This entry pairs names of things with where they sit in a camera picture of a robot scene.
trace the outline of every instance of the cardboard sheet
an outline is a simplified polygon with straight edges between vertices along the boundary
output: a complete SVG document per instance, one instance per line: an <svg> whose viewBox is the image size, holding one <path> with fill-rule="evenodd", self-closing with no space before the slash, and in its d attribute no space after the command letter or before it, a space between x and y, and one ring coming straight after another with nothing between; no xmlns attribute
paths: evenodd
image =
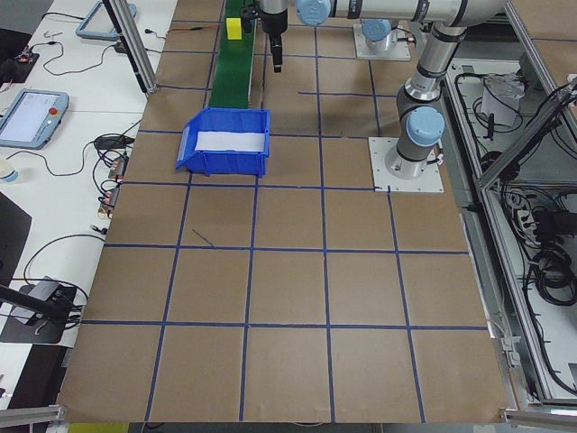
<svg viewBox="0 0 577 433"><path fill-rule="evenodd" d="M216 25L221 6L180 0L175 20ZM366 137L398 134L415 62L353 60L352 22L290 22L284 72L254 63L273 132L259 180L174 171L218 29L169 35L173 88L136 138L59 398L70 421L486 423L507 406L446 172L440 195L372 190Z"/></svg>

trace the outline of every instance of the grid square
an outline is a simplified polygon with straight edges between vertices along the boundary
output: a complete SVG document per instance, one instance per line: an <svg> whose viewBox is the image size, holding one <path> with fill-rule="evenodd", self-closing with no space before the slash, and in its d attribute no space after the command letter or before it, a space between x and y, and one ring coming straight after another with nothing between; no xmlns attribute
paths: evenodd
<svg viewBox="0 0 577 433"><path fill-rule="evenodd" d="M248 251L180 250L169 320L243 323Z"/></svg>
<svg viewBox="0 0 577 433"><path fill-rule="evenodd" d="M159 337L160 327L83 324L58 397L67 421L142 422Z"/></svg>
<svg viewBox="0 0 577 433"><path fill-rule="evenodd" d="M316 95L297 92L264 90L262 106L271 111L270 129L276 135L318 136L318 109Z"/></svg>
<svg viewBox="0 0 577 433"><path fill-rule="evenodd" d="M324 324L323 254L257 251L250 318L251 323Z"/></svg>
<svg viewBox="0 0 577 433"><path fill-rule="evenodd" d="M175 245L186 195L180 186L123 185L106 242Z"/></svg>
<svg viewBox="0 0 577 433"><path fill-rule="evenodd" d="M139 133L124 179L132 182L188 182L190 173L174 168L179 147L180 134Z"/></svg>
<svg viewBox="0 0 577 433"><path fill-rule="evenodd" d="M401 262L412 325L487 326L468 255L405 254Z"/></svg>
<svg viewBox="0 0 577 433"><path fill-rule="evenodd" d="M162 320L172 248L105 248L84 319Z"/></svg>
<svg viewBox="0 0 577 433"><path fill-rule="evenodd" d="M328 254L331 323L405 325L394 254Z"/></svg>
<svg viewBox="0 0 577 433"><path fill-rule="evenodd" d="M391 194L398 247L418 251L467 251L453 197L444 194Z"/></svg>
<svg viewBox="0 0 577 433"><path fill-rule="evenodd" d="M193 187L183 245L251 245L253 188Z"/></svg>
<svg viewBox="0 0 577 433"><path fill-rule="evenodd" d="M326 243L329 249L391 250L389 204L373 191L325 192Z"/></svg>
<svg viewBox="0 0 577 433"><path fill-rule="evenodd" d="M508 402L487 331L414 331L413 343L427 422L499 422Z"/></svg>
<svg viewBox="0 0 577 433"><path fill-rule="evenodd" d="M289 57L283 60L282 73L272 71L272 59L267 59L264 74L264 88L268 99L278 98L286 93L316 91L315 59Z"/></svg>
<svg viewBox="0 0 577 433"><path fill-rule="evenodd" d="M283 35L282 50L283 54L289 56L314 56L315 29L305 25L290 25Z"/></svg>
<svg viewBox="0 0 577 433"><path fill-rule="evenodd" d="M271 137L267 175L261 185L320 186L317 138Z"/></svg>
<svg viewBox="0 0 577 433"><path fill-rule="evenodd" d="M320 191L259 190L256 246L322 248L322 233Z"/></svg>
<svg viewBox="0 0 577 433"><path fill-rule="evenodd" d="M181 132L205 102L204 90L160 88L148 97L141 121L144 131Z"/></svg>
<svg viewBox="0 0 577 433"><path fill-rule="evenodd" d="M172 15L173 21L213 21L220 18L224 0L179 0Z"/></svg>
<svg viewBox="0 0 577 433"><path fill-rule="evenodd" d="M205 28L198 32L169 32L164 42L164 52L200 51L212 53L215 50L215 40L218 34L216 24L173 22L170 24L170 29L190 28L193 25L197 26L197 24Z"/></svg>
<svg viewBox="0 0 577 433"><path fill-rule="evenodd" d="M318 70L322 93L372 95L369 62L366 60L319 59Z"/></svg>
<svg viewBox="0 0 577 433"><path fill-rule="evenodd" d="M356 59L353 25L348 27L321 26L316 30L319 57Z"/></svg>
<svg viewBox="0 0 577 433"><path fill-rule="evenodd" d="M211 53L162 53L156 72L159 86L206 88L212 58Z"/></svg>
<svg viewBox="0 0 577 433"><path fill-rule="evenodd" d="M337 422L418 423L407 331L333 329Z"/></svg>
<svg viewBox="0 0 577 433"><path fill-rule="evenodd" d="M326 187L373 188L371 155L365 139L323 139Z"/></svg>
<svg viewBox="0 0 577 433"><path fill-rule="evenodd" d="M238 421L243 329L168 327L151 421Z"/></svg>
<svg viewBox="0 0 577 433"><path fill-rule="evenodd" d="M374 137L379 134L372 97L321 96L323 135Z"/></svg>
<svg viewBox="0 0 577 433"><path fill-rule="evenodd" d="M324 329L249 330L245 421L331 419Z"/></svg>

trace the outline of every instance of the metal base plate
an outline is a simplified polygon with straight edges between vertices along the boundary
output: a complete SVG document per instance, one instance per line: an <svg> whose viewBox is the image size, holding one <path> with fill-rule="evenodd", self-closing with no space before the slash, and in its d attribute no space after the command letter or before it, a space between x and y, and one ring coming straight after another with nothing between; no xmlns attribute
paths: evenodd
<svg viewBox="0 0 577 433"><path fill-rule="evenodd" d="M385 157L389 150L397 145L398 138L370 137L369 149L371 151L372 178L376 191L388 192L416 192L436 193L444 192L443 182L439 167L436 164L426 166L425 172L415 180L403 180L392 175L385 167ZM435 158L431 151L429 160Z"/></svg>
<svg viewBox="0 0 577 433"><path fill-rule="evenodd" d="M408 51L408 44L405 41L398 41L394 43L388 50L374 53L367 45L364 39L364 34L362 34L362 28L360 24L355 24L353 26L354 32L354 46L357 50L357 59L367 59L367 60L394 60L394 61L410 61L411 54ZM401 30L397 30L398 37L405 37L405 33Z"/></svg>

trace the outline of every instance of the black monitor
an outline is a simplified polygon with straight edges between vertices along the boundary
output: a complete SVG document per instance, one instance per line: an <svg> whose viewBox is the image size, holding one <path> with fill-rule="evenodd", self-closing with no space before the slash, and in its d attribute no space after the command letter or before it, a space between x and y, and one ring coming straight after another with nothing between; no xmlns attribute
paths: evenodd
<svg viewBox="0 0 577 433"><path fill-rule="evenodd" d="M0 341L6 343L58 343L74 308L76 288L63 287L46 277L20 290L8 287L20 262L32 218L0 193L0 305L13 305Z"/></svg>

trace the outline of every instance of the table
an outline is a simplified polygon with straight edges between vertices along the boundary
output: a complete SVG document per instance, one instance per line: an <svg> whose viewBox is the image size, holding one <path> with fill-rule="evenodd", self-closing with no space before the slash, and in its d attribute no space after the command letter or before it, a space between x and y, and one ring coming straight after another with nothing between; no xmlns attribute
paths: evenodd
<svg viewBox="0 0 577 433"><path fill-rule="evenodd" d="M138 7L136 23L147 48L161 50L163 40L144 33L151 28L159 35L164 34L176 0L158 2L155 0L133 0ZM93 6L93 0L55 0L49 12L85 15ZM55 71L82 69L97 63L107 41L79 39L74 31L77 20L46 16L31 39L31 44L45 42L45 32L62 32L55 40L63 43L65 56L49 65ZM34 67L27 81L13 85L0 93L0 113L10 106L22 88L38 88L67 92L70 96L68 112L62 125L56 130L50 142L38 153L44 155L50 167L56 172L77 170L82 162L82 147L100 134L121 133L138 122L146 103L146 97L138 83L126 56L108 50L104 65L88 72L63 77L53 77L42 68L42 63L59 51L57 46L41 46L40 63ZM152 66L156 69L159 55L150 53ZM0 148L0 156L5 157L17 149ZM92 180L92 168L97 161L93 148L86 151L86 167L74 177L54 178L44 168L40 158L18 155L11 159L19 171L19 179L14 184L0 185L2 192L32 215L32 229L23 256L14 277L21 277L23 267L30 257L44 244L62 235L95 232L90 225L108 226L108 220L100 219L96 213L98 201L96 187ZM107 169L100 164L96 171L98 179L104 179ZM72 281L89 292L92 279L102 249L95 239L69 239L55 244L33 263L30 274L41 278L50 275L65 281ZM11 287L18 289L21 281L14 281ZM77 303L83 303L81 294ZM10 306L5 304L0 312L7 314ZM5 318L0 318L0 327ZM66 331L61 344L73 346L77 330ZM14 392L31 345L0 344L0 373L4 375L0 386L7 393ZM10 398L0 399L0 409L6 409Z"/></svg>

